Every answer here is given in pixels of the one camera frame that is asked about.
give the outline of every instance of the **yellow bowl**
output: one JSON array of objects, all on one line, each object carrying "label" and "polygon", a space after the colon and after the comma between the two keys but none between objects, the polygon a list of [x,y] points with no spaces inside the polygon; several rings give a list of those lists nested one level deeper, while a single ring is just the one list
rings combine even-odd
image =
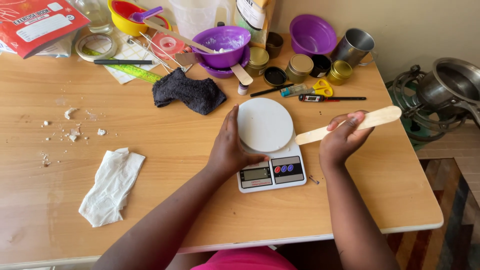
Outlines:
[{"label": "yellow bowl", "polygon": [[[108,0],[108,9],[112,12],[112,21],[115,26],[127,35],[138,37],[141,36],[140,33],[145,34],[147,31],[148,26],[144,23],[136,23],[128,19],[132,13],[145,12],[146,10],[130,2],[121,0]],[[164,21],[166,29],[172,29],[167,19],[159,15],[156,17]]]}]

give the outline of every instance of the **yellow scissors handle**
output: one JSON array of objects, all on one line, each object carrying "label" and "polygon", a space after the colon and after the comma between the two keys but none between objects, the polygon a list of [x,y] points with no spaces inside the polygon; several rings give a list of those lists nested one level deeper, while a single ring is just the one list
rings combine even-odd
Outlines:
[{"label": "yellow scissors handle", "polygon": [[326,97],[333,96],[333,89],[324,79],[318,80],[312,87],[315,90],[316,95],[322,95]]}]

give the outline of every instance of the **green ruler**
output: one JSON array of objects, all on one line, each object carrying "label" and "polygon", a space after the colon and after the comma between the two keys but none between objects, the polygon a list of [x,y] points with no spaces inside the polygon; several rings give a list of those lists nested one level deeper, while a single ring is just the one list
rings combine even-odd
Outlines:
[{"label": "green ruler", "polygon": [[[92,49],[87,48],[86,46],[84,46],[82,48],[82,52],[84,54],[88,54],[88,55],[100,55],[101,54],[96,50],[92,50]],[[158,81],[162,78],[162,76],[160,76],[158,74],[151,73],[150,71],[146,71],[145,69],[141,69],[141,68],[136,67],[134,65],[121,64],[121,65],[107,65],[107,66],[109,66],[111,68],[114,68],[116,70],[120,70],[121,72],[124,72],[128,75],[132,75],[134,77],[137,77],[139,79],[142,79],[142,80],[144,80],[146,82],[149,82],[149,83],[152,83],[152,84],[154,84],[156,81]]]}]

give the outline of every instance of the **white napkin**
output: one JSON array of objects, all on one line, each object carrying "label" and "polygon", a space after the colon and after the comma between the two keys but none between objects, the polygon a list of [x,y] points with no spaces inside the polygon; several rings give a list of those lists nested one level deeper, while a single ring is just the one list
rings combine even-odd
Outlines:
[{"label": "white napkin", "polygon": [[95,174],[95,184],[78,209],[94,228],[123,220],[120,210],[127,205],[127,195],[144,159],[142,155],[129,154],[128,148],[105,153]]}]

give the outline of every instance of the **rug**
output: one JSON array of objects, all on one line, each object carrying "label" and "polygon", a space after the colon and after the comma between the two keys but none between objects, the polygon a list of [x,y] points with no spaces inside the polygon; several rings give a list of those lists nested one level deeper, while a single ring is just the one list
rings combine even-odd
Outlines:
[{"label": "rug", "polygon": [[480,208],[454,159],[421,160],[444,224],[392,233],[387,241],[402,270],[480,270]]}]

